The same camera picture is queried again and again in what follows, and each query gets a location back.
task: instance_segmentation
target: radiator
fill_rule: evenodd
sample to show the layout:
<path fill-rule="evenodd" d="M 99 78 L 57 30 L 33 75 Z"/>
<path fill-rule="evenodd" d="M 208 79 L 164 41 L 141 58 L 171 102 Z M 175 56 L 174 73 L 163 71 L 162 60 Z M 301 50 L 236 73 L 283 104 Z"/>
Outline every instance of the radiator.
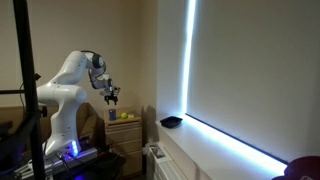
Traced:
<path fill-rule="evenodd" d="M 147 180 L 187 180 L 161 143 L 147 144 Z"/>

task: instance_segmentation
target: black metal frame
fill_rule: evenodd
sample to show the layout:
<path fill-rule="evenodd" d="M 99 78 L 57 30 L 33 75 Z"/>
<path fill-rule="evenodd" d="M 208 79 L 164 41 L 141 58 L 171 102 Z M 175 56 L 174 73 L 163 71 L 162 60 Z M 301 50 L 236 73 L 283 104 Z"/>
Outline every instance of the black metal frame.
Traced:
<path fill-rule="evenodd" d="M 30 134 L 31 155 L 34 178 L 36 180 L 45 179 L 43 162 L 43 151 L 41 145 L 40 116 L 38 107 L 38 97 L 36 91 L 36 79 L 33 64 L 31 33 L 28 16 L 28 5 L 26 0 L 13 0 L 20 62 L 24 91 L 4 90 L 0 94 L 17 94 L 24 92 L 26 102 L 26 118 L 23 120 L 15 135 L 0 144 L 0 157 L 5 156 L 14 146 L 26 141 Z"/>

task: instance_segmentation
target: white blind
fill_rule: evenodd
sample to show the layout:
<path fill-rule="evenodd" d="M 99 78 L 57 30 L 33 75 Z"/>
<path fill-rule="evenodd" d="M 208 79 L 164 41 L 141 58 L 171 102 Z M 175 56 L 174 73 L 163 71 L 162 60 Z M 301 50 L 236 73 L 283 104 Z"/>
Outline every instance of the white blind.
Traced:
<path fill-rule="evenodd" d="M 198 0 L 187 114 L 286 161 L 320 155 L 319 7 Z"/>

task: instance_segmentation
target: light strip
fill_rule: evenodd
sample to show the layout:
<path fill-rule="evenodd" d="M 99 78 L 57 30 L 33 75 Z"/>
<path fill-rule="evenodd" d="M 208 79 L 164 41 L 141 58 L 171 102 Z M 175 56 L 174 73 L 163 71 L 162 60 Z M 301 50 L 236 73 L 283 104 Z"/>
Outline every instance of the light strip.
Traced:
<path fill-rule="evenodd" d="M 263 154 L 262 152 L 246 144 L 243 144 L 238 140 L 233 139 L 232 137 L 225 135 L 197 120 L 194 120 L 187 115 L 183 117 L 183 120 L 185 120 L 186 123 L 192 125 L 194 128 L 198 129 L 201 133 L 205 134 L 211 140 L 213 140 L 213 143 L 219 143 L 231 149 L 235 153 L 242 155 L 248 160 L 256 163 L 257 165 L 268 171 L 275 173 L 276 175 L 283 175 L 284 170 L 287 167 L 286 164 L 277 161 L 270 156 L 267 156 L 266 154 Z"/>
<path fill-rule="evenodd" d="M 182 85 L 182 112 L 187 112 L 187 95 L 188 95 L 188 80 L 189 80 L 189 67 L 192 45 L 192 34 L 194 24 L 194 14 L 196 9 L 196 0 L 188 1 L 187 10 L 187 25 L 186 25 L 186 44 L 184 54 L 184 67 L 183 67 L 183 85 Z"/>
<path fill-rule="evenodd" d="M 73 156 L 77 156 L 79 151 L 78 151 L 78 147 L 75 140 L 72 141 L 72 150 L 73 150 Z"/>

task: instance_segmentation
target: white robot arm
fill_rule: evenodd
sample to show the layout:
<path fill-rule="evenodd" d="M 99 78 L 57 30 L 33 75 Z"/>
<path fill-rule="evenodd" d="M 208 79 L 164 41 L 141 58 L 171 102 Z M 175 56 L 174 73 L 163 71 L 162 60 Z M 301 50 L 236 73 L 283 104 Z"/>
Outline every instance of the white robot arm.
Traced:
<path fill-rule="evenodd" d="M 104 89 L 100 94 L 109 100 L 118 101 L 119 87 L 105 73 L 103 58 L 91 51 L 72 52 L 58 74 L 46 84 L 37 88 L 38 100 L 43 104 L 58 104 L 59 110 L 51 117 L 52 134 L 44 145 L 46 159 L 56 158 L 57 153 L 77 156 L 81 151 L 77 129 L 76 113 L 86 100 L 86 91 L 76 86 L 88 69 L 94 89 Z"/>

